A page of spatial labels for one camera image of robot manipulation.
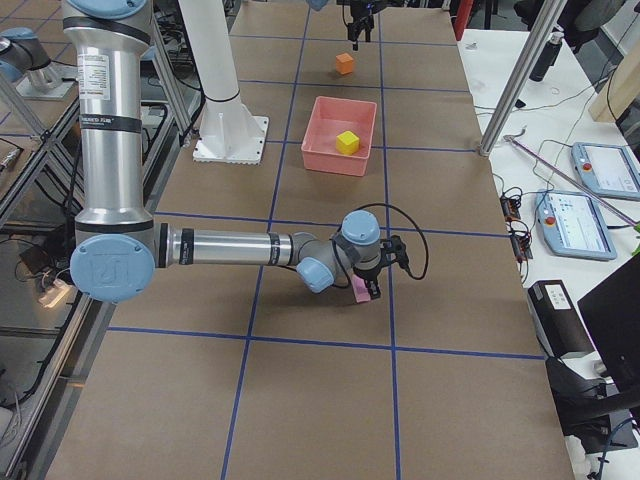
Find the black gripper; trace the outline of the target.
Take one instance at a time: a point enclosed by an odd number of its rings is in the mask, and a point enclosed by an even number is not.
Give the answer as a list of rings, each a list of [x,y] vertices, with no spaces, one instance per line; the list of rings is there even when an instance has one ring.
[[[365,281],[365,286],[371,300],[376,300],[381,297],[378,277],[385,267],[386,260],[383,257],[361,262],[353,267],[354,274]]]
[[[351,21],[347,24],[347,36],[352,44],[352,49],[357,51],[359,49],[358,25],[364,25],[365,41],[371,41],[375,2],[372,0],[349,0],[348,5]]]

